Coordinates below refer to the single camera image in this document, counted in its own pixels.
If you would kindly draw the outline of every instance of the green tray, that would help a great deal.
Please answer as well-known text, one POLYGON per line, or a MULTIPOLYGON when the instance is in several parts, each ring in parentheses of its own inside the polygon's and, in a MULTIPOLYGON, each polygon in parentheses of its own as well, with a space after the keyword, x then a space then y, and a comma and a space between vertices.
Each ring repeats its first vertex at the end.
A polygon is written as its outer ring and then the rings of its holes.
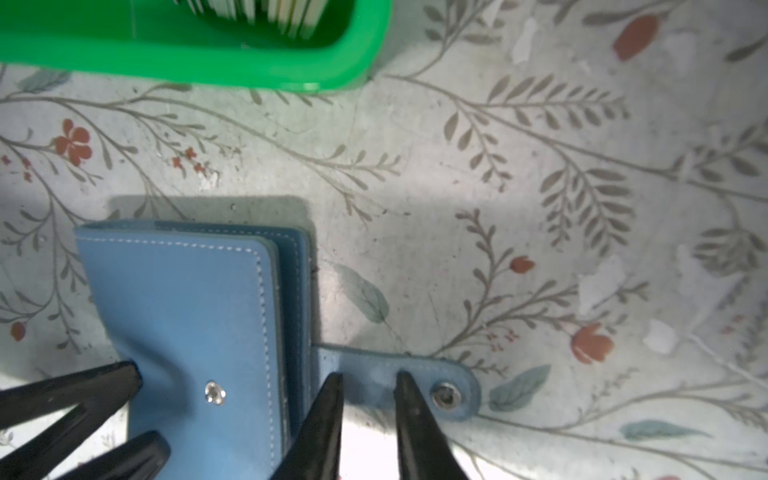
POLYGON ((0 61, 176 82, 322 91, 364 79, 391 0, 329 0, 315 35, 171 0, 0 0, 0 61))

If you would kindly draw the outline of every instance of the snap socket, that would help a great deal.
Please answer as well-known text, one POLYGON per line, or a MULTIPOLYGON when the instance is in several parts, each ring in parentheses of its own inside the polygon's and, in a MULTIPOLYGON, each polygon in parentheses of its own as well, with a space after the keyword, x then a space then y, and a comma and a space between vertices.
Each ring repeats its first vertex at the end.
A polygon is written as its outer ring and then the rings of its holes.
POLYGON ((456 385, 449 382, 438 383, 430 392, 435 406, 444 412, 457 409, 462 404, 462 394, 456 385))
POLYGON ((210 381, 205 384, 205 399, 208 403, 223 405, 226 397, 227 392, 218 383, 210 381))

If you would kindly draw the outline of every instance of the orange flower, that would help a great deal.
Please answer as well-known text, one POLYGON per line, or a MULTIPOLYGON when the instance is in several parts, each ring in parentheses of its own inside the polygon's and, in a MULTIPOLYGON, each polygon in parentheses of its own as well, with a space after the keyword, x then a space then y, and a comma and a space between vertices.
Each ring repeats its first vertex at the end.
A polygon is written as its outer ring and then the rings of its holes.
POLYGON ((511 268, 513 272, 520 273, 521 275, 528 272, 534 266, 536 266, 536 263, 529 260, 527 255, 523 255, 522 257, 515 257, 509 264, 509 268, 511 268))
POLYGON ((614 42, 614 51, 621 61, 627 61, 650 45, 659 30, 659 17, 641 15, 624 27, 614 42))
POLYGON ((93 154, 91 148, 86 145, 91 140, 91 135, 83 127, 73 127, 72 120, 69 118, 64 120, 64 136, 56 137, 54 145, 57 154, 63 155, 66 152, 69 161, 79 167, 82 160, 91 158, 93 154))
POLYGON ((11 336, 17 341, 21 342, 24 335, 27 333, 27 327, 22 322, 15 322, 11 325, 11 336))
POLYGON ((571 339, 571 350, 581 363, 590 365, 592 360, 602 362, 611 350, 614 349, 614 341, 605 335, 595 335, 600 328, 600 323, 592 323, 582 327, 571 339))

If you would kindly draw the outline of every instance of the wallet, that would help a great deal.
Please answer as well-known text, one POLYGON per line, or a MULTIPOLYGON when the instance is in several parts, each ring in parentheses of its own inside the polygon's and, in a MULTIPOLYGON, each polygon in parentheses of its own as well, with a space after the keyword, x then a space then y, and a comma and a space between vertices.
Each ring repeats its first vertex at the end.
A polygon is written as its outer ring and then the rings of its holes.
POLYGON ((394 409, 405 370, 438 419, 479 409, 478 381, 460 363, 312 343, 300 229, 114 220, 75 234, 107 333, 144 380, 128 437, 157 430, 173 452, 161 480, 266 480, 331 372, 353 405, 394 409))

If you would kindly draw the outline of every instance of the table surface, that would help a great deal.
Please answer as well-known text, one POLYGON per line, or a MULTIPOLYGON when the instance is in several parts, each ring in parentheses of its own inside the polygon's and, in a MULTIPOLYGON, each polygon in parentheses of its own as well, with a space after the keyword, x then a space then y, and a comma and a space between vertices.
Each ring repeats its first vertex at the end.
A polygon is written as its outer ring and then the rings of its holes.
MULTIPOLYGON (((766 18, 396 2, 371 78, 323 96, 4 66, 0 385, 115 359, 74 225, 294 225, 318 340, 477 375, 442 424, 471 478, 765 478, 766 18)), ((348 410, 342 477, 396 478, 391 413, 348 410)))

